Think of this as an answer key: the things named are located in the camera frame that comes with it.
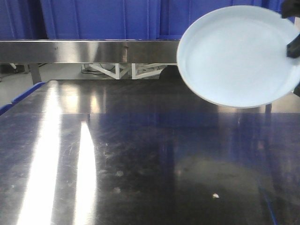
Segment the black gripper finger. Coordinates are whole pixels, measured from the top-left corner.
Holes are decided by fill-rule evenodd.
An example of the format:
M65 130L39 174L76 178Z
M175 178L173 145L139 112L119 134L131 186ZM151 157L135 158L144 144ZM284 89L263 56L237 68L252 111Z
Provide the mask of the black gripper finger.
M300 34L286 46L286 56L289 58L300 56Z
M284 0L281 3L281 17L300 17L300 0Z

